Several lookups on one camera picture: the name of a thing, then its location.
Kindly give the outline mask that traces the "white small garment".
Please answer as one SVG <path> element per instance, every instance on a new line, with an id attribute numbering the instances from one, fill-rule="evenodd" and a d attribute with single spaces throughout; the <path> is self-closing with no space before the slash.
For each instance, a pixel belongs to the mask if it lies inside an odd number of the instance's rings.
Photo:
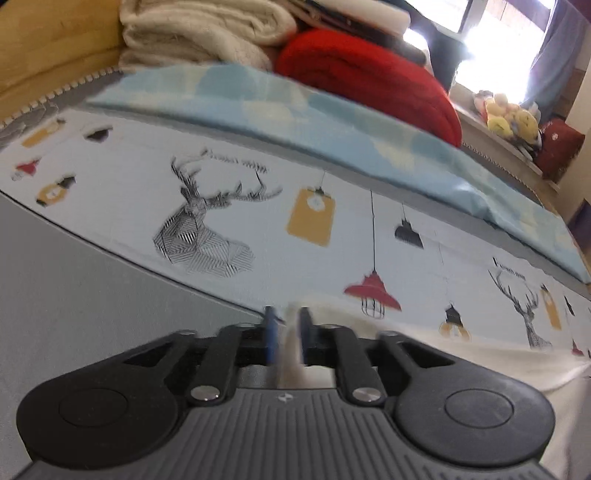
<path id="1" fill-rule="evenodd" d="M 304 364 L 297 314 L 349 327 L 386 389 L 382 406 L 349 404 L 335 372 Z M 280 385 L 318 392 L 297 443 L 339 479 L 568 479 L 584 412 L 588 361 L 568 353 L 469 345 L 390 331 L 332 306 L 290 304 Z"/>

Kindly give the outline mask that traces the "printed deer bed sheet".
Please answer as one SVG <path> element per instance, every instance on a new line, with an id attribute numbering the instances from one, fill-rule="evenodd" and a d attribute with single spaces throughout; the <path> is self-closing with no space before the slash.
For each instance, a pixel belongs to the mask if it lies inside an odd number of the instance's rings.
<path id="1" fill-rule="evenodd" d="M 590 353 L 582 287 L 433 206 L 177 125 L 91 109 L 1 132 L 1 190 L 153 273 L 240 306 L 328 298 L 464 341 Z"/>

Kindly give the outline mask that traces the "light blue patterned sheet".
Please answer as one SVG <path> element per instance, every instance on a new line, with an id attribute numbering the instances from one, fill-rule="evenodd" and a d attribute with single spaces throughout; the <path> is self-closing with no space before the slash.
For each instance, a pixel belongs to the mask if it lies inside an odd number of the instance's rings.
<path id="1" fill-rule="evenodd" d="M 236 64 L 146 69 L 87 104 L 258 138 L 413 190 L 496 225 L 583 283 L 565 222 L 469 155 L 376 110 Z"/>

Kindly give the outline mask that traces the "red folded blanket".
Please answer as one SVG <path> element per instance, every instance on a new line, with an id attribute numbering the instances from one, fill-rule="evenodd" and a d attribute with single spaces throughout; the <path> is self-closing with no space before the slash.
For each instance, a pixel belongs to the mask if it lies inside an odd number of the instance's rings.
<path id="1" fill-rule="evenodd" d="M 374 43 L 331 30 L 298 34 L 274 72 L 397 118 L 460 147 L 462 127 L 448 93 L 429 71 Z"/>

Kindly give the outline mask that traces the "yellow plush toys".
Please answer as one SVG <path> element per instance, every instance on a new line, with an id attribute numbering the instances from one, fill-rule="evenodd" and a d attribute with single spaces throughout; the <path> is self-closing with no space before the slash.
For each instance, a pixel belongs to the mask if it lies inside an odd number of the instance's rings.
<path id="1" fill-rule="evenodd" d="M 536 103 L 523 107 L 511 103 L 504 94 L 481 90 L 473 95 L 473 105 L 495 135 L 528 153 L 541 149 L 541 113 Z"/>

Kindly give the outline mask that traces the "cream folded blanket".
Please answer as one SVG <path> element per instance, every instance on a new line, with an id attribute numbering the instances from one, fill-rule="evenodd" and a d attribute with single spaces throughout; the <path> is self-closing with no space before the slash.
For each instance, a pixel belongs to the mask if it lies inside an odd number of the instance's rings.
<path id="1" fill-rule="evenodd" d="M 294 17 L 274 1 L 122 1 L 119 68 L 235 63 L 273 69 L 267 51 L 297 34 Z"/>

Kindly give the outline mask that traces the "dark red cushion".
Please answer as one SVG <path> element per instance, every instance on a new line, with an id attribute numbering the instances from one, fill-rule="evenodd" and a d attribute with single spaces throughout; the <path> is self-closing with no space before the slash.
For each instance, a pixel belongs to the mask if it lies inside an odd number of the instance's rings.
<path id="1" fill-rule="evenodd" d="M 555 117 L 541 128 L 542 147 L 535 158 L 546 180 L 558 183 L 580 152 L 585 135 Z"/>

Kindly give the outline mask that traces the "dark teal shark plush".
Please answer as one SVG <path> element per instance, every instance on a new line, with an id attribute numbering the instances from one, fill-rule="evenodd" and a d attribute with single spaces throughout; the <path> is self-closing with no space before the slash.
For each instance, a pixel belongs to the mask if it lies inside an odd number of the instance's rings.
<path id="1" fill-rule="evenodd" d="M 457 34 L 418 11 L 411 13 L 411 29 L 426 40 L 434 76 L 444 90 L 450 92 L 460 64 L 471 57 L 467 46 Z"/>

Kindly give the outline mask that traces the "white folded pillow stack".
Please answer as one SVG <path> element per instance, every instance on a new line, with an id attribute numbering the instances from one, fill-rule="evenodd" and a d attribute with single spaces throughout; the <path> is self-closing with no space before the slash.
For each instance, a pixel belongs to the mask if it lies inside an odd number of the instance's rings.
<path id="1" fill-rule="evenodd" d="M 382 1 L 286 0 L 279 4 L 308 26 L 339 31 L 383 48 L 425 67 L 428 55 L 404 40 L 410 14 Z"/>

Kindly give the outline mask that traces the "purple curtain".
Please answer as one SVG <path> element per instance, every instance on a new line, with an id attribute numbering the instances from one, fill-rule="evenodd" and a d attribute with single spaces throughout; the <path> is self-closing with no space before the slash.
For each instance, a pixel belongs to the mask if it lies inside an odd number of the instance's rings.
<path id="1" fill-rule="evenodd" d="M 543 119 L 552 114 L 572 75 L 589 25 L 589 1 L 555 2 L 524 100 L 526 106 L 536 104 Z"/>

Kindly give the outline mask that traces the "wooden bed headboard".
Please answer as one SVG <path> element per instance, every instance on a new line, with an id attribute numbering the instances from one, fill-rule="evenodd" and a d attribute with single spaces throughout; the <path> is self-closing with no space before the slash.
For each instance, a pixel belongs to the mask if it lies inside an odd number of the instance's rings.
<path id="1" fill-rule="evenodd" d="M 121 49 L 117 1 L 3 1 L 1 117 L 114 66 Z"/>

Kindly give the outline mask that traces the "window frame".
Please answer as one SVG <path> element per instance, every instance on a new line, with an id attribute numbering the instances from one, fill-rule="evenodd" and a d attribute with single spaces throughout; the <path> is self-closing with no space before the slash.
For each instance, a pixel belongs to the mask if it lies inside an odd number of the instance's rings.
<path id="1" fill-rule="evenodd" d="M 411 5 L 466 46 L 469 58 L 456 75 L 461 86 L 473 93 L 501 93 L 513 103 L 524 100 L 553 1 L 426 0 Z"/>

